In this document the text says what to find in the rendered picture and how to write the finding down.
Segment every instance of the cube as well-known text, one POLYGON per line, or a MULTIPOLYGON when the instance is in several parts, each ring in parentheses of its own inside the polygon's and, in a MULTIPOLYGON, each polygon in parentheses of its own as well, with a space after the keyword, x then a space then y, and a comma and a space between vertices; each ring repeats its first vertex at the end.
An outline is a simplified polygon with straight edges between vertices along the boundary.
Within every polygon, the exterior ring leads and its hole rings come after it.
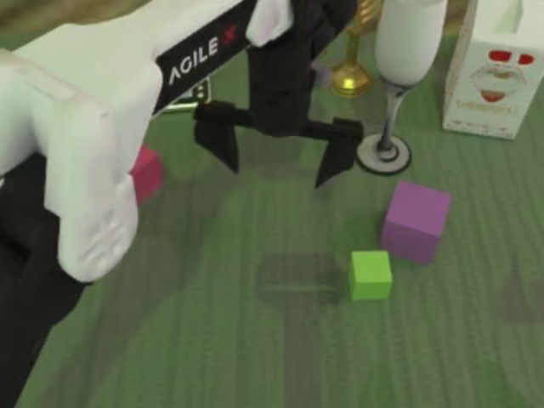
POLYGON ((385 218, 380 247, 399 258, 429 264, 436 253, 451 197, 418 184, 400 181, 385 218))
POLYGON ((133 176, 138 204, 152 196, 162 186, 161 159, 145 146, 142 146, 130 173, 133 176))
POLYGON ((352 300, 387 299, 393 284, 386 251, 352 252, 349 289, 352 300))

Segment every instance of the green table surface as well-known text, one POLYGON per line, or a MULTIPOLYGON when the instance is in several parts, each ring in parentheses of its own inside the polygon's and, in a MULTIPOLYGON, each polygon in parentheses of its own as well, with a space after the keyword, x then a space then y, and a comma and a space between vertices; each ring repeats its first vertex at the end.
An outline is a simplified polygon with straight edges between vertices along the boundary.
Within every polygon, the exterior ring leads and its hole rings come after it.
MULTIPOLYGON (((542 408, 544 93, 513 142, 440 130, 453 43, 399 113, 414 154, 399 177, 354 168, 314 190, 323 144, 247 130, 236 176, 193 142, 190 114, 152 122, 165 184, 18 408, 542 408), (437 257, 393 258, 390 299, 352 303, 349 255, 376 248, 399 179, 452 195, 437 257)), ((245 56, 212 81, 247 106, 245 56)), ((384 103, 378 85, 355 100, 323 89, 312 117, 378 129, 384 103)))

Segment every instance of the gold goblet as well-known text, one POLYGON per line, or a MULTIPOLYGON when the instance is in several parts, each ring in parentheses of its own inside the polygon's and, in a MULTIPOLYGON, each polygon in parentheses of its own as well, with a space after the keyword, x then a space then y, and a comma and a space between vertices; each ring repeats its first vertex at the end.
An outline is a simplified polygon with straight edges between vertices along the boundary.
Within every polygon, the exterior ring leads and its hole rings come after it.
POLYGON ((382 0, 359 0, 353 26, 349 27, 346 59, 332 69, 332 91, 344 98, 356 98, 364 94, 372 84, 371 75, 358 61, 360 36, 377 18, 382 0))

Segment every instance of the white box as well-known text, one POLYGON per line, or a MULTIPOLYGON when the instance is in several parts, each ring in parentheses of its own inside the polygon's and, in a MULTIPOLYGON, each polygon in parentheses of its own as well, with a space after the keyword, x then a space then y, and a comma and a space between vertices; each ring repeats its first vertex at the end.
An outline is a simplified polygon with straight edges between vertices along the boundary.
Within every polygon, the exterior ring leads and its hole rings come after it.
POLYGON ((543 76, 544 0, 470 0, 446 78, 442 126, 514 139, 543 76))

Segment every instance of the wine glass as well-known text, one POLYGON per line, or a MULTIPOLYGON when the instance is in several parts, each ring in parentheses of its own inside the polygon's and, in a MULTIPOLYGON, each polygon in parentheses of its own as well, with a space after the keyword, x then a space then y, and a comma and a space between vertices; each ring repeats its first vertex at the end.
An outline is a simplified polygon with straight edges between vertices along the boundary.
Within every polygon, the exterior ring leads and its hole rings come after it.
POLYGON ((363 138, 359 164, 372 173, 393 175, 411 163, 411 151, 393 136, 400 104, 428 73, 438 52, 447 0, 384 0, 376 35, 376 62, 387 96, 381 133, 363 138))

